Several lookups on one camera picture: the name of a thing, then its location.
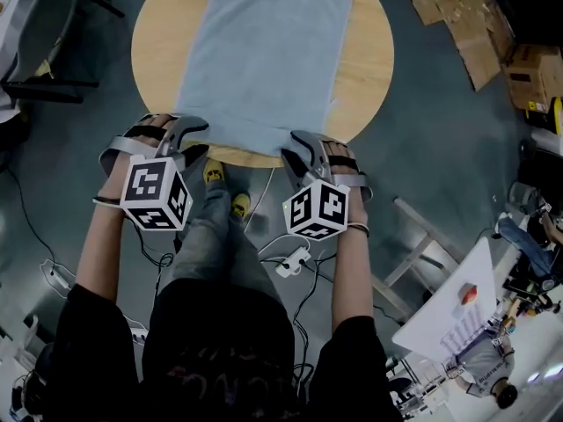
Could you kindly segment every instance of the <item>black strap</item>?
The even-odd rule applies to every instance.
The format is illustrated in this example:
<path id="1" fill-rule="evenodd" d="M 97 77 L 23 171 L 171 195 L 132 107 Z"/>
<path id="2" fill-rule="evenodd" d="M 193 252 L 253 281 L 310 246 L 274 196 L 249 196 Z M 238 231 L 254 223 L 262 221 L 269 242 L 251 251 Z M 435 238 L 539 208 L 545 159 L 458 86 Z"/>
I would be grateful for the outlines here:
<path id="1" fill-rule="evenodd" d="M 334 155 L 329 155 L 328 156 L 328 163 L 330 165 L 346 165 L 348 166 L 350 169 L 354 169 L 356 172 L 359 172 L 360 170 L 358 169 L 358 164 L 356 163 L 355 159 L 349 158 L 347 156 L 334 156 Z"/>
<path id="2" fill-rule="evenodd" d="M 164 128 L 155 127 L 154 125 L 135 125 L 127 132 L 127 137 L 147 136 L 157 141 L 162 141 L 165 137 L 166 131 Z"/>

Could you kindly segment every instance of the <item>light blue towel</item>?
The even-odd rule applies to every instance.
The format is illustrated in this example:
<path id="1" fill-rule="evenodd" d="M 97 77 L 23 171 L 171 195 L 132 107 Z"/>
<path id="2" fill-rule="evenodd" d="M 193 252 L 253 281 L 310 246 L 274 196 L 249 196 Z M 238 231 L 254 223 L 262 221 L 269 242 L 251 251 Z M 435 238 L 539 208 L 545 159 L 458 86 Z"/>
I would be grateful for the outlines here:
<path id="1" fill-rule="evenodd" d="M 352 0 L 209 0 L 177 113 L 196 139 L 270 156 L 292 129 L 325 132 Z"/>

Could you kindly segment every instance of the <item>metal frame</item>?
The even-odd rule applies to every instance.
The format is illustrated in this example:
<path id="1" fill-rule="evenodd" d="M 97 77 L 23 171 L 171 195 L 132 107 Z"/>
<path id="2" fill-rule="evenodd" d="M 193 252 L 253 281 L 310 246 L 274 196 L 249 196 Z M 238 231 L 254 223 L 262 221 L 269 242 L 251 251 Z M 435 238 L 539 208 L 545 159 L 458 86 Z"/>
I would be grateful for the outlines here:
<path id="1" fill-rule="evenodd" d="M 424 229 L 427 234 L 385 280 L 381 281 L 372 274 L 371 284 L 373 288 L 383 295 L 395 308 L 397 308 L 404 317 L 410 318 L 414 311 L 395 291 L 391 289 L 391 287 L 410 270 L 413 271 L 415 278 L 422 284 L 422 286 L 432 292 L 432 289 L 428 285 L 424 275 L 414 263 L 419 258 L 424 259 L 424 251 L 434 241 L 436 241 L 451 256 L 458 266 L 464 260 L 464 254 L 459 251 L 446 236 L 440 233 L 430 222 L 419 215 L 400 197 L 397 197 L 393 203 L 397 205 L 397 207 L 412 221 Z M 446 277 L 450 276 L 450 271 L 448 271 L 442 264 L 434 260 L 429 260 L 428 262 L 438 267 L 438 269 L 440 269 Z"/>

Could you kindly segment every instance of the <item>hand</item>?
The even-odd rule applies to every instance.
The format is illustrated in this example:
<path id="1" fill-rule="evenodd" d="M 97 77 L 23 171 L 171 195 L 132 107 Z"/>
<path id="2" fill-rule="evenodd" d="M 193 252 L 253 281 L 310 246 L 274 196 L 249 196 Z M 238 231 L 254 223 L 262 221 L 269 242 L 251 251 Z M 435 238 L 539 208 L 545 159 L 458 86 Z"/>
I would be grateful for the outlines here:
<path id="1" fill-rule="evenodd" d="M 325 142 L 326 154 L 329 156 L 346 156 L 355 159 L 354 152 L 349 149 L 346 145 L 340 144 L 338 142 Z M 331 167 L 331 171 L 338 175 L 357 175 L 358 172 L 347 165 L 334 165 Z M 353 187 L 350 189 L 350 194 L 348 195 L 348 221 L 349 222 L 359 222 L 367 225 L 368 214 L 363 207 L 362 192 L 359 187 Z"/>
<path id="2" fill-rule="evenodd" d="M 168 114 L 160 114 L 156 117 L 142 120 L 141 122 L 139 122 L 139 125 L 153 125 L 155 127 L 161 127 L 169 130 L 174 125 L 174 119 Z M 144 142 L 151 147 L 158 147 L 158 144 L 160 143 L 158 140 L 148 136 L 137 136 L 134 139 L 139 142 Z M 121 198 L 121 191 L 123 190 L 123 186 L 125 185 L 125 178 L 127 177 L 127 171 L 129 169 L 130 157 L 131 155 L 123 152 L 121 152 L 117 156 L 112 173 L 98 193 L 100 197 L 105 197 L 106 199 Z"/>

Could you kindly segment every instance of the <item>cloth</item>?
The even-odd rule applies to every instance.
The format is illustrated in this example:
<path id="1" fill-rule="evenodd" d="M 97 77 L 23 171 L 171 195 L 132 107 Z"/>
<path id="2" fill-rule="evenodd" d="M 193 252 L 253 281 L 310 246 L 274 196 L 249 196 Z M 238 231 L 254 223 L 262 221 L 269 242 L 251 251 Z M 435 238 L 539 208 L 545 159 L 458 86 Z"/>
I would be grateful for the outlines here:
<path id="1" fill-rule="evenodd" d="M 207 185 L 203 208 L 187 228 L 170 272 L 163 271 L 161 289 L 178 278 L 225 280 L 282 302 L 258 261 L 256 248 L 245 235 L 242 220 L 230 212 L 230 195 L 224 181 Z"/>
<path id="2" fill-rule="evenodd" d="M 402 420 L 373 318 L 338 327 L 305 407 L 290 384 L 293 349 L 291 324 L 274 299 L 179 279 L 157 298 L 139 383 L 120 310 L 75 285 L 57 328 L 44 420 Z"/>
<path id="3" fill-rule="evenodd" d="M 493 337 L 483 331 L 458 357 L 475 380 L 467 393 L 476 397 L 489 396 L 493 386 L 503 378 L 508 379 L 514 370 L 514 351 L 505 355 L 502 347 L 493 344 Z"/>
<path id="4" fill-rule="evenodd" d="M 499 234 L 528 257 L 538 278 L 552 274 L 552 252 L 542 249 L 534 238 L 518 227 L 510 217 L 499 221 Z"/>
<path id="5" fill-rule="evenodd" d="M 190 136 L 279 156 L 291 130 L 324 133 L 351 5 L 209 0 L 176 104 L 209 123 Z"/>

